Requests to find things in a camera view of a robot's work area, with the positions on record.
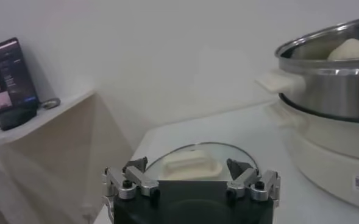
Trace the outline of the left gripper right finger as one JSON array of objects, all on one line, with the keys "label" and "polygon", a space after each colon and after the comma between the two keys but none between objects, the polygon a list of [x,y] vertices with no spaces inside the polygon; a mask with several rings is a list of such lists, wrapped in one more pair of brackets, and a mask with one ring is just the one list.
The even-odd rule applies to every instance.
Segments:
[{"label": "left gripper right finger", "polygon": [[227,159],[232,181],[227,182],[226,196],[231,203],[249,195],[253,201],[280,201],[280,175],[273,170],[259,173],[249,163]]}]

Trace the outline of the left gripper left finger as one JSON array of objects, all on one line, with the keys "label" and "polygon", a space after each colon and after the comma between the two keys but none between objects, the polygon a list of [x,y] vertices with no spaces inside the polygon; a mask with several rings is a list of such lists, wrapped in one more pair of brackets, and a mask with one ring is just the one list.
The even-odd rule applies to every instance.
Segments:
[{"label": "left gripper left finger", "polygon": [[150,201],[158,201],[160,197],[159,182],[148,178],[146,157],[128,161],[121,169],[106,167],[102,174],[103,196],[113,201],[117,195],[121,200],[132,200],[137,191]]}]

